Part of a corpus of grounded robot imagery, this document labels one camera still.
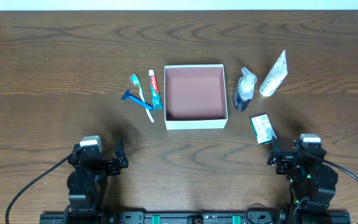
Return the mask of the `white lotion tube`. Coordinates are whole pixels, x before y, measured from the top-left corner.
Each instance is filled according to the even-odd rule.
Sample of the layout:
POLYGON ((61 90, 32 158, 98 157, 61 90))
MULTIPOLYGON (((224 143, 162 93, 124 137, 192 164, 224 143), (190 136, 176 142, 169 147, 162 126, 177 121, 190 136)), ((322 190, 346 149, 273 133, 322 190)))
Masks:
POLYGON ((262 82, 259 92, 263 97, 272 96, 288 75, 286 50, 284 50, 262 82))

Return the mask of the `red green toothpaste tube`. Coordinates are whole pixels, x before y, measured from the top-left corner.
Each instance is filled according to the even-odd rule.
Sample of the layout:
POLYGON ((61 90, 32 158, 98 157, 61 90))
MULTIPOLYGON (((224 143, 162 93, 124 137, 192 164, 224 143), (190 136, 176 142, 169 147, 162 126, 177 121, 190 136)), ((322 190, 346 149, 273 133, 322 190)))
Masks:
POLYGON ((150 91, 151 91, 151 96, 152 96, 153 109, 161 110, 161 109, 163 109, 163 104, 161 101, 155 72, 152 69, 149 70, 149 81, 150 81, 150 91))

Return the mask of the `green white toothbrush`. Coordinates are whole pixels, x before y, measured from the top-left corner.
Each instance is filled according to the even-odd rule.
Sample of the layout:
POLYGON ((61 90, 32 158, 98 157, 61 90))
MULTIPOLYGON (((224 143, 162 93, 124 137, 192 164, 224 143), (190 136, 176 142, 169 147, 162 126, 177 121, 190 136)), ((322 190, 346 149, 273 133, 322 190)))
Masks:
MULTIPOLYGON (((131 82, 132 82, 133 85, 139 87, 139 96, 140 96, 141 100, 145 103, 146 100, 144 98, 144 92, 143 92, 143 89, 142 89, 142 85, 141 85, 141 82, 139 80, 139 77, 135 73, 131 75, 131 82)), ((150 110, 146 108, 145 111, 147 113, 147 116, 149 117, 149 120, 152 123, 154 123, 155 120, 154 120, 154 117, 152 116, 152 113, 150 112, 150 110)))

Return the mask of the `green white soap box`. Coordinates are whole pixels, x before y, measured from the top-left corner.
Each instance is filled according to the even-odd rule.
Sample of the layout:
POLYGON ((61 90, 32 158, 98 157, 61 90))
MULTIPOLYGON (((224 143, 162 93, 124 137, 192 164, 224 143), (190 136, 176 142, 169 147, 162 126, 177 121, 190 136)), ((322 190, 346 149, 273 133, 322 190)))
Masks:
POLYGON ((252 117, 250 123, 258 144, 268 144, 277 137, 267 114, 252 117))

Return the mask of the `blue razor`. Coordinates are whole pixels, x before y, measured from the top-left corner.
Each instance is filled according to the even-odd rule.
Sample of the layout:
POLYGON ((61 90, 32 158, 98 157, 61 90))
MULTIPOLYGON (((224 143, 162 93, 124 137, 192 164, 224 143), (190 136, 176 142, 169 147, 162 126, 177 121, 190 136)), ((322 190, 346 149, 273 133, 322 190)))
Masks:
POLYGON ((134 103, 141 105, 142 107, 144 107, 148 110, 153 110, 153 108, 150 104, 145 103, 140 98, 137 98, 136 96, 132 95, 130 90, 127 90, 121 98, 122 101, 125 101, 126 99, 130 99, 134 103))

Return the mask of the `clear pump bottle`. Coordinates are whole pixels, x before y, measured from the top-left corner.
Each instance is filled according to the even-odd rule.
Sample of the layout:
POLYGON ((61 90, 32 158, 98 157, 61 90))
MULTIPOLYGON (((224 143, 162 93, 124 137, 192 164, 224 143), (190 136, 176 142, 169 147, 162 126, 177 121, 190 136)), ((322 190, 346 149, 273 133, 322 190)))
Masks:
POLYGON ((246 67, 241 69, 243 77, 237 83, 233 93, 234 106, 238 111, 244 111, 253 99, 257 77, 246 67))

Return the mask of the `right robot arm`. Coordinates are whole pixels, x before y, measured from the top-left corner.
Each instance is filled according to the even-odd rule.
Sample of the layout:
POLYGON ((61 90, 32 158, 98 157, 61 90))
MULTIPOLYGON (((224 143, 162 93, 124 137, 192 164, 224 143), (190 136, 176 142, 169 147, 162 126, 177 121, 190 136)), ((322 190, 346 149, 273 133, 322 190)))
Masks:
POLYGON ((272 138, 267 164, 275 165, 276 173, 290 181, 292 201, 301 210, 325 212, 336 194, 338 174, 323 164, 325 155, 321 138, 315 134, 301 134, 292 148, 272 138))

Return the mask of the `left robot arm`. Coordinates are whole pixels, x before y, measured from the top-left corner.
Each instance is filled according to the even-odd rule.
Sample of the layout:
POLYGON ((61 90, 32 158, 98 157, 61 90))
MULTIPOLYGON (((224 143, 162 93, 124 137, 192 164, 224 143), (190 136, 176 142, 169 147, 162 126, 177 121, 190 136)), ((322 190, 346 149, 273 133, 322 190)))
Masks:
POLYGON ((68 199, 71 209, 77 215, 89 216, 103 212, 104 194, 108 186, 108 177, 119 175, 121 169, 129 166, 122 141, 118 140, 114 148, 115 156, 103 159, 98 136, 88 136, 73 146, 68 163, 75 168, 67 180, 68 199))

